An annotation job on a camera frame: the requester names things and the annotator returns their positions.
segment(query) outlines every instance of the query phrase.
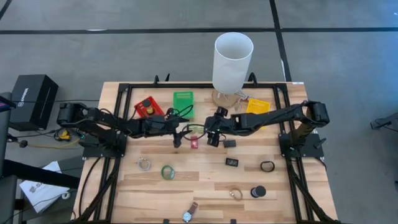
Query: red object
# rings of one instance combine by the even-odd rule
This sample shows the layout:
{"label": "red object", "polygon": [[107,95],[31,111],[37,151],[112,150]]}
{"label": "red object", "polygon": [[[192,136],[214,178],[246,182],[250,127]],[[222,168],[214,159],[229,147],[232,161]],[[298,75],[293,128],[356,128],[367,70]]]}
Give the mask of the red object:
{"label": "red object", "polygon": [[198,137],[191,136],[191,149],[197,149],[197,148],[199,148]]}
{"label": "red object", "polygon": [[[146,107],[142,104],[142,102],[144,102],[145,100],[150,101],[150,106],[154,109],[154,113],[148,114]],[[134,105],[134,108],[137,110],[137,113],[139,114],[139,116],[141,118],[148,117],[150,115],[155,115],[155,114],[164,116],[162,109],[160,108],[160,106],[156,103],[156,101],[151,96],[142,100],[138,104]]]}

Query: black ring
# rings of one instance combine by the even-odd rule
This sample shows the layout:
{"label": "black ring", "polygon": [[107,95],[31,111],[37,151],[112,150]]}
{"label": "black ring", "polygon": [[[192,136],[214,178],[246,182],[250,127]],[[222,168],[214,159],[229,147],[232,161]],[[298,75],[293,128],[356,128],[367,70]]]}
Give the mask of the black ring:
{"label": "black ring", "polygon": [[[262,168],[262,165],[265,164],[265,163],[271,163],[271,164],[272,164],[271,170],[265,170],[265,169]],[[272,171],[274,171],[274,169],[275,169],[275,164],[274,164],[274,162],[272,162],[272,161],[264,161],[264,162],[260,163],[260,169],[261,169],[262,171],[264,171],[264,172],[272,172]]]}

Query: bracelet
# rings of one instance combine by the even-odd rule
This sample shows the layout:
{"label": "bracelet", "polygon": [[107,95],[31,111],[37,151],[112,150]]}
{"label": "bracelet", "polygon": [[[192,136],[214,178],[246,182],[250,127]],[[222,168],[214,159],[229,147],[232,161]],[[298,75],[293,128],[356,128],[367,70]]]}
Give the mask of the bracelet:
{"label": "bracelet", "polygon": [[[271,163],[271,165],[272,165],[271,169],[265,170],[265,169],[262,167],[262,165],[263,165],[263,164],[266,164],[266,163]],[[264,171],[264,172],[272,172],[272,171],[274,171],[274,169],[275,169],[275,164],[274,164],[274,162],[272,162],[272,161],[264,161],[264,162],[260,163],[260,169],[261,169],[262,171]]]}
{"label": "bracelet", "polygon": [[[146,162],[147,165],[145,167],[142,166],[142,162]],[[150,169],[150,162],[147,159],[144,158],[139,158],[138,160],[138,169],[142,170],[142,171],[147,171]]]}
{"label": "bracelet", "polygon": [[[164,174],[164,170],[166,170],[166,169],[170,169],[169,175]],[[172,180],[174,178],[175,171],[173,170],[172,167],[170,167],[169,165],[166,165],[166,166],[163,166],[162,171],[160,173],[162,174],[163,179]]]}
{"label": "bracelet", "polygon": [[[237,197],[237,196],[235,195],[234,191],[239,192],[239,194],[241,194],[241,196],[240,196],[240,197]],[[237,200],[237,201],[240,201],[240,200],[242,200],[242,198],[243,198],[242,191],[239,190],[239,189],[237,189],[237,188],[233,188],[233,189],[229,190],[229,195],[230,195],[232,198],[234,198],[235,200]]]}

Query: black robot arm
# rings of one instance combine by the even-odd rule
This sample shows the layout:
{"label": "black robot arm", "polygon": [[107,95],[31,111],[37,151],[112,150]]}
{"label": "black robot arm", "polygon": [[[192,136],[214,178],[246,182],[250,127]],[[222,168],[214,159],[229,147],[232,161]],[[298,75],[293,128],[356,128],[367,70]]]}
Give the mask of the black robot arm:
{"label": "black robot arm", "polygon": [[[147,118],[122,119],[98,108],[88,108],[82,103],[62,103],[57,123],[63,128],[78,128],[96,138],[101,144],[114,144],[118,140],[118,131],[131,138],[153,137],[172,134],[174,147],[181,145],[181,138],[189,133],[176,132],[180,123],[189,120],[174,115],[173,109],[166,116],[152,115]],[[104,129],[99,124],[111,129]]]}
{"label": "black robot arm", "polygon": [[[307,115],[304,115],[303,107],[307,107]],[[315,101],[304,101],[301,104],[263,114],[241,113],[232,114],[230,118],[225,118],[227,114],[227,109],[218,107],[214,116],[207,117],[205,129],[208,132],[209,145],[218,146],[220,133],[248,136],[263,126],[284,121],[300,121],[302,123],[298,129],[293,130],[290,134],[291,142],[301,144],[315,128],[323,127],[329,123],[325,104]]]}

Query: wooden tabletop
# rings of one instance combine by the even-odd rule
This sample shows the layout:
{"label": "wooden tabletop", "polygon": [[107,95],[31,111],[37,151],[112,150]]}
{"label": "wooden tabletop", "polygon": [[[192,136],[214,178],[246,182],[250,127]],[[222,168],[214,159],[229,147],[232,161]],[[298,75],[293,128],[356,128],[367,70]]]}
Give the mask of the wooden tabletop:
{"label": "wooden tabletop", "polygon": [[[119,82],[104,83],[98,108],[113,111]],[[301,103],[307,99],[302,83],[287,83],[290,103]],[[216,106],[211,99],[212,89],[206,88],[137,88],[133,89],[129,117],[133,106],[152,96],[159,106],[166,111],[173,106],[173,92],[192,90],[194,92],[195,119],[192,123],[203,124],[207,116],[212,116]],[[269,88],[244,89],[254,98],[271,104],[275,110],[273,91]],[[229,114],[245,112],[247,103],[243,102],[241,111],[230,109]],[[292,196],[285,159],[280,155],[277,124],[248,136],[227,136],[235,139],[237,147],[225,149],[223,146],[206,145],[207,138],[199,139],[199,148],[191,149],[190,142],[182,141],[179,148],[174,148],[172,136],[128,139],[126,155],[121,160],[118,186],[113,208],[113,223],[161,223],[170,219],[171,223],[182,223],[182,214],[193,202],[199,204],[192,223],[229,223],[237,219],[238,223],[295,223]],[[151,161],[148,171],[138,169],[140,157]],[[239,159],[238,167],[225,165],[226,157]],[[96,159],[85,161],[81,175],[78,195],[83,181]],[[103,168],[101,159],[91,173],[83,195],[83,209],[87,207],[96,193]],[[260,170],[262,161],[274,161],[275,171],[265,173]],[[303,159],[308,188],[319,206],[332,218],[337,218],[330,192],[325,168],[315,159]],[[175,170],[173,180],[164,180],[160,170],[170,165]],[[267,194],[262,198],[252,198],[250,189],[263,185]],[[229,190],[237,187],[243,192],[243,200],[235,201],[229,196]],[[303,218],[306,218],[305,206],[298,190]],[[74,211],[78,213],[79,196],[76,198]],[[104,218],[108,193],[104,197],[101,217]]]}

